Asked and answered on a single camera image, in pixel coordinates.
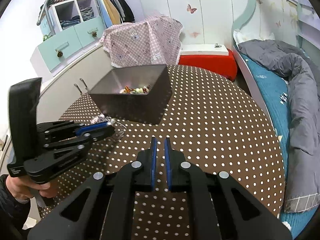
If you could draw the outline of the person's left hand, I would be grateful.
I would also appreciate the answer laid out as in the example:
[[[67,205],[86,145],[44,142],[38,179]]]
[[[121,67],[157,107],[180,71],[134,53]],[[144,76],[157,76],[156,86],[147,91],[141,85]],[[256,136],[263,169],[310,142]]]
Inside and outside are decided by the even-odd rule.
[[[15,177],[8,176],[6,178],[6,187],[12,196],[19,200],[27,200],[34,197],[31,189],[36,190],[42,197],[53,198],[57,196],[58,180],[54,179],[48,183],[39,185],[32,181],[29,176]]]

